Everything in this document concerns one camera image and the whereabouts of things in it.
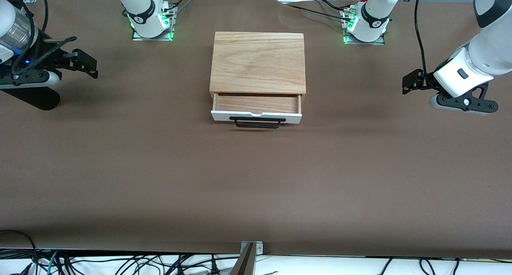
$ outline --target brown table surface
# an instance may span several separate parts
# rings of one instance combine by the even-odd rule
[[[512,257],[512,77],[492,81],[500,109],[486,117],[403,96],[421,67],[412,3],[380,47],[344,45],[335,19],[271,0],[194,0],[167,43],[132,42],[119,0],[49,5],[47,33],[78,36],[64,49],[96,58],[99,78],[65,71],[52,111],[0,93],[0,228],[53,248]],[[42,0],[32,9],[41,25]],[[419,17],[430,70],[479,32],[471,4]],[[214,122],[215,31],[304,33],[299,125]]]

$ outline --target wood grain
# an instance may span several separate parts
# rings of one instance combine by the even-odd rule
[[[210,93],[305,94],[304,35],[216,32]]]
[[[300,96],[247,96],[247,95],[217,95],[214,94],[215,110],[241,111],[260,114],[270,113],[300,113],[298,102]]]

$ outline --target white floor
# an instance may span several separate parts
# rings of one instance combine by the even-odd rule
[[[216,255],[217,258],[231,257],[234,255]],[[75,258],[73,261],[86,260],[107,260],[116,257],[84,257]],[[165,264],[172,264],[177,260],[177,256],[162,256]],[[210,255],[196,255],[184,263],[184,265],[194,264],[204,260],[209,260]],[[276,275],[379,275],[388,259],[364,258],[364,257],[302,257],[302,256],[272,256],[260,255],[256,259],[254,275],[269,275],[276,272]],[[77,263],[74,266],[86,275],[113,275],[116,270],[125,261],[112,261],[106,263]],[[234,266],[236,259],[217,260],[217,266],[223,270]],[[455,267],[455,261],[430,260],[435,274],[452,275]],[[11,275],[20,273],[28,264],[28,259],[0,260],[0,275]],[[187,275],[204,274],[210,264],[205,263],[205,267],[191,268],[185,271]],[[136,265],[124,273],[131,275],[135,272]],[[35,267],[32,266],[29,275],[33,275]],[[164,273],[161,269],[145,266],[141,268],[140,275],[158,275]],[[45,271],[39,271],[40,275],[46,274]],[[389,264],[385,275],[422,275],[417,259],[393,259]],[[493,263],[493,262],[471,262],[461,261],[456,275],[510,275],[512,274],[512,264]]]

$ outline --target wooden box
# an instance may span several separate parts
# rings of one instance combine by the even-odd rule
[[[304,35],[216,32],[210,93],[214,120],[298,124],[306,94]]]

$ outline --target black strap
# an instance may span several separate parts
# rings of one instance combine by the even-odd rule
[[[372,29],[380,28],[389,18],[389,15],[385,18],[375,18],[374,16],[371,16],[368,14],[368,11],[366,11],[366,3],[362,6],[361,13],[364,20],[368,22]]]
[[[476,0],[473,0],[473,2],[475,14],[477,15],[477,22],[481,28],[485,28],[497,19],[501,18],[501,16],[503,16],[512,5],[512,0],[494,0],[492,8],[484,14],[479,15],[476,8]]]
[[[132,20],[137,23],[137,24],[145,24],[146,23],[146,20],[151,17],[153,15],[153,13],[155,12],[155,1],[153,0],[150,0],[151,1],[151,5],[150,7],[148,8],[148,10],[146,10],[145,12],[142,12],[140,14],[132,14],[128,11],[126,11],[128,13],[128,16],[130,16],[130,18],[132,18]]]

